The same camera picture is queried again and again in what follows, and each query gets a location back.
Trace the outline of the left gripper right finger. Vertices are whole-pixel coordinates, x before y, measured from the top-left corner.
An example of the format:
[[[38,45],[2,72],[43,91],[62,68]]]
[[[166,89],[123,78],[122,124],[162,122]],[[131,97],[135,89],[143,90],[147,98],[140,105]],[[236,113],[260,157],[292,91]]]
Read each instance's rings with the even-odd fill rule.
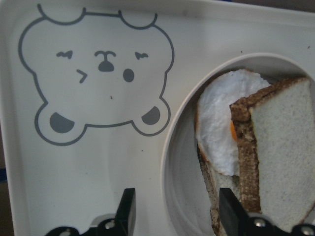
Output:
[[[230,188],[220,188],[219,215],[228,236],[246,234],[249,215]]]

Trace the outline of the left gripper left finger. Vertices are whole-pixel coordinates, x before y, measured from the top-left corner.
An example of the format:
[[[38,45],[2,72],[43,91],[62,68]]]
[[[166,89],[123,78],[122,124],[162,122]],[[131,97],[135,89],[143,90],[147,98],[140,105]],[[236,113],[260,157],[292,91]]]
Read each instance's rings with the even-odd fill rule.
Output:
[[[115,215],[120,235],[132,236],[136,220],[136,191],[135,188],[126,188],[121,197]]]

